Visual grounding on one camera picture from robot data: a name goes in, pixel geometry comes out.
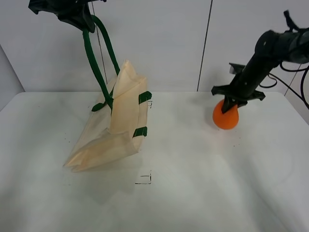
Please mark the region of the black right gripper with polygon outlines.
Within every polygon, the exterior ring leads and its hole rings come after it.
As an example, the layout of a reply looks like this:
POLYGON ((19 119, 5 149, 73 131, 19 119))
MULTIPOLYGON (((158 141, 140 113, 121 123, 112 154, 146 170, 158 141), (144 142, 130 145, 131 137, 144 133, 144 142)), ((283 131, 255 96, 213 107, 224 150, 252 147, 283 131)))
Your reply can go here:
POLYGON ((263 63, 249 62, 246 66, 230 63, 230 73, 235 75, 230 84, 214 86, 211 89, 212 95, 225 96, 221 108, 223 114, 234 106, 238 108, 245 106, 247 101, 265 98, 263 92, 256 90, 266 77, 266 66, 263 63))

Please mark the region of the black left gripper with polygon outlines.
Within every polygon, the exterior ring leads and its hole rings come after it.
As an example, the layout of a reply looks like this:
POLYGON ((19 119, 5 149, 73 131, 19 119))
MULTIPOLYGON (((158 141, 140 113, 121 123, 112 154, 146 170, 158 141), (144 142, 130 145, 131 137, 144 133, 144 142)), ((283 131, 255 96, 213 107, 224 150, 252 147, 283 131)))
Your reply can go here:
POLYGON ((99 27, 102 33, 106 29, 102 22, 90 13, 90 0, 30 0, 28 8, 34 14, 49 12, 57 16, 59 21, 68 23, 81 31, 95 32, 99 27))

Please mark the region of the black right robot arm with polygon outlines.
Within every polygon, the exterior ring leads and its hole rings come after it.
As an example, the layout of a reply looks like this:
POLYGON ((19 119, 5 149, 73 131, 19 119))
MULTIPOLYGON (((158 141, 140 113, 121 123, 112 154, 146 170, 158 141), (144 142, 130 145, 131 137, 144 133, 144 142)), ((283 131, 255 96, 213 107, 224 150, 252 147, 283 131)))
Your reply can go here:
POLYGON ((262 34, 247 65, 230 63, 230 73, 235 75, 231 83, 212 88, 212 95, 225 97, 221 113, 225 114, 234 106, 245 106, 251 100, 263 100, 265 94, 256 88, 283 62, 309 62, 309 29, 299 28, 291 19, 288 10, 283 14, 289 29, 284 33, 269 30, 262 34))

